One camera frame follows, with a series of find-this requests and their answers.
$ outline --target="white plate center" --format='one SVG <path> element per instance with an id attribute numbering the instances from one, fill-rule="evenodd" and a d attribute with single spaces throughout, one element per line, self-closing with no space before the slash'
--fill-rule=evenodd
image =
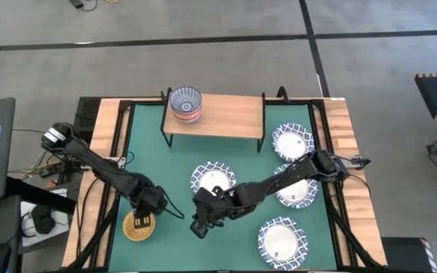
<path id="1" fill-rule="evenodd" d="M 223 190 L 226 190 L 231 187 L 231 182 L 228 180 L 227 175 L 221 171 L 207 171 L 200 179 L 200 187 L 211 193 L 215 186 L 220 186 Z"/>
<path id="2" fill-rule="evenodd" d="M 308 180 L 301 180 L 295 184 L 279 190 L 279 195 L 290 202 L 299 202 L 303 200 L 308 194 Z"/>
<path id="3" fill-rule="evenodd" d="M 299 158 L 307 152 L 306 142 L 296 133 L 283 133 L 278 138 L 277 147 L 288 158 Z"/>
<path id="4" fill-rule="evenodd" d="M 264 236 L 264 247 L 271 258 L 287 261 L 293 258 L 298 249 L 298 243 L 296 235 L 289 227 L 277 224 L 267 230 Z"/>

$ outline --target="blue and white bowl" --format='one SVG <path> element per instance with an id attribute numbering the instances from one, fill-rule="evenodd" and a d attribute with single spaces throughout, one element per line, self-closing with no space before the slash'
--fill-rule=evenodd
<path id="1" fill-rule="evenodd" d="M 283 172 L 288 164 L 279 166 L 274 171 L 274 174 L 279 174 Z M 293 209 L 303 209 L 311 205 L 315 200 L 316 194 L 318 193 L 318 185 L 313 179 L 303 179 L 296 182 L 295 184 L 285 187 L 276 193 L 279 202 L 281 204 L 293 208 Z"/>
<path id="2" fill-rule="evenodd" d="M 227 190 L 234 187 L 236 183 L 234 172 L 222 162 L 207 162 L 198 165 L 190 179 L 190 187 L 194 193 L 201 187 L 210 193 L 215 186 Z"/>
<path id="3" fill-rule="evenodd" d="M 279 216 L 264 223 L 257 243 L 261 257 L 276 270 L 294 270 L 308 254 L 306 234 L 289 217 Z"/>
<path id="4" fill-rule="evenodd" d="M 170 106 L 180 116 L 193 115 L 201 110 L 202 95 L 193 87 L 180 87 L 171 92 Z"/>
<path id="5" fill-rule="evenodd" d="M 304 126 L 286 123 L 272 133 L 272 146 L 286 162 L 293 162 L 315 149 L 313 135 Z"/>

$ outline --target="green table surface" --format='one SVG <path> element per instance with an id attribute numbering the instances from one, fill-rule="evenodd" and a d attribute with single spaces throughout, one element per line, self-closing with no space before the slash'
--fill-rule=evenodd
<path id="1" fill-rule="evenodd" d="M 315 201 L 305 209 L 288 208 L 269 196 L 249 215 L 225 220 L 224 227 L 211 229 L 205 239 L 190 230 L 195 213 L 190 188 L 193 170 L 207 161 L 224 162 L 234 171 L 238 184 L 273 175 L 284 162 L 272 148 L 272 132 L 287 122 L 302 124 L 311 132 L 306 105 L 266 106 L 266 138 L 261 153 L 256 151 L 255 140 L 210 136 L 175 135 L 169 149 L 160 131 L 162 112 L 162 105 L 136 105 L 128 146 L 135 159 L 127 169 L 142 172 L 162 186 L 185 219 L 163 212 L 156 217 L 151 237 L 133 242 L 122 229 L 131 207 L 121 198 L 109 271 L 270 270 L 257 249 L 257 237 L 264 222 L 276 216 L 294 219 L 306 232 L 309 251 L 299 269 L 336 269 L 320 184 Z"/>

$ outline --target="bowl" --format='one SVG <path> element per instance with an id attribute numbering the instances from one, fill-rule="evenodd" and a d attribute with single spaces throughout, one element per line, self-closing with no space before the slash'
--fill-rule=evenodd
<path id="1" fill-rule="evenodd" d="M 200 106 L 198 108 L 197 111 L 195 111 L 193 114 L 191 115 L 181 115 L 178 114 L 176 112 L 173 112 L 173 115 L 181 122 L 186 122 L 186 123 L 190 123 L 190 122 L 194 122 L 196 121 L 200 115 L 202 114 L 202 107 Z"/>
<path id="2" fill-rule="evenodd" d="M 202 95 L 193 87 L 180 87 L 171 92 L 170 106 L 181 117 L 194 115 L 202 109 Z"/>

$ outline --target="black floor stripe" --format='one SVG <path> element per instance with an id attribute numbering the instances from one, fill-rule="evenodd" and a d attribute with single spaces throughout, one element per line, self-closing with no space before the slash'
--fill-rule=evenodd
<path id="1" fill-rule="evenodd" d="M 437 36 L 437 30 L 315 34 L 315 37 L 317 39 L 355 39 L 355 38 L 385 38 L 385 37 L 390 38 L 390 37 L 416 37 L 416 36 Z"/>
<path id="2" fill-rule="evenodd" d="M 81 42 L 81 43 L 56 43 L 39 45 L 0 45 L 0 51 L 7 50 L 37 50 L 37 49 L 90 49 L 102 47 L 122 46 L 161 46 L 161 45 L 186 45 L 204 44 L 217 42 L 262 42 L 262 41 L 291 41 L 307 39 L 306 34 L 291 35 L 261 35 L 261 36 L 227 36 L 227 37 L 204 37 L 185 39 L 150 39 L 115 42 Z"/>
<path id="3" fill-rule="evenodd" d="M 313 63 L 315 64 L 316 74 L 319 78 L 319 85 L 324 97 L 330 96 L 328 84 L 326 83 L 326 75 L 323 70 L 322 59 L 319 56 L 318 45 L 316 44 L 315 33 L 313 32 L 313 25 L 311 24 L 310 13 L 308 12 L 306 0 L 299 0 L 301 6 L 301 13 L 303 13 L 304 25 L 307 29 L 308 42 L 310 43 L 311 55 L 313 56 Z"/>

